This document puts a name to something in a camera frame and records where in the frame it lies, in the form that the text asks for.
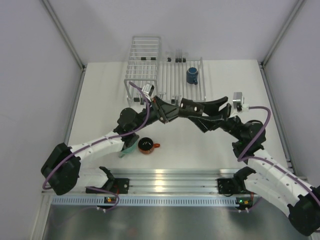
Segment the dark blue mug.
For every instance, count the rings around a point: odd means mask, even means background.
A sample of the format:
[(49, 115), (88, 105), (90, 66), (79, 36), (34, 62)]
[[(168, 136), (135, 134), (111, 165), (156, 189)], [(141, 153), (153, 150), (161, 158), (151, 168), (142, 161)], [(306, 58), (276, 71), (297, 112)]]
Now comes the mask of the dark blue mug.
[(191, 85), (198, 84), (199, 72), (196, 67), (189, 67), (186, 71), (186, 82)]

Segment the brown mug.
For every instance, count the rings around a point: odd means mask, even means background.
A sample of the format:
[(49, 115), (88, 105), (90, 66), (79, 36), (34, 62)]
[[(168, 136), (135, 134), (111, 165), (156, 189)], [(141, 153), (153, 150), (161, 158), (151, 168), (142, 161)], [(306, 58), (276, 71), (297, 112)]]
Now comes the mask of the brown mug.
[(190, 99), (182, 98), (178, 110), (178, 116), (181, 118), (188, 118), (189, 116), (202, 116), (204, 112), (204, 105)]

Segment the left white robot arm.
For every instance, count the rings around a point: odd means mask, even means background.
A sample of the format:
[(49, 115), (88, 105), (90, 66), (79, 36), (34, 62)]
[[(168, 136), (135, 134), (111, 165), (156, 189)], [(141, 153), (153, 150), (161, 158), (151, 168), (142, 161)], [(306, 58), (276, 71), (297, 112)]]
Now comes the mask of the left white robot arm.
[(53, 190), (58, 196), (82, 188), (87, 193), (109, 193), (114, 188), (115, 177), (104, 166), (93, 167), (93, 161), (133, 148), (139, 139), (139, 130), (156, 121), (168, 123), (177, 118), (178, 113), (178, 106), (154, 97), (140, 113), (124, 108), (117, 127), (97, 139), (72, 146), (58, 144), (41, 168), (45, 178), (43, 190)]

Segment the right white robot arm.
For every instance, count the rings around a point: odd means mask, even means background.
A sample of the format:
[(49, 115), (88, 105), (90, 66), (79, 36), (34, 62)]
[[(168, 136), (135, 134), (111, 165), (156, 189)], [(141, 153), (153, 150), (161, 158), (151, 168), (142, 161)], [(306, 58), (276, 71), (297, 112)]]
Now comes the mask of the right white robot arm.
[(188, 120), (204, 133), (218, 128), (236, 138), (233, 153), (246, 166), (232, 180), (237, 192), (253, 192), (277, 207), (302, 235), (320, 231), (320, 188), (314, 187), (281, 165), (264, 148), (272, 113), (265, 106), (249, 106), (242, 99), (229, 104), (224, 97), (192, 102)]

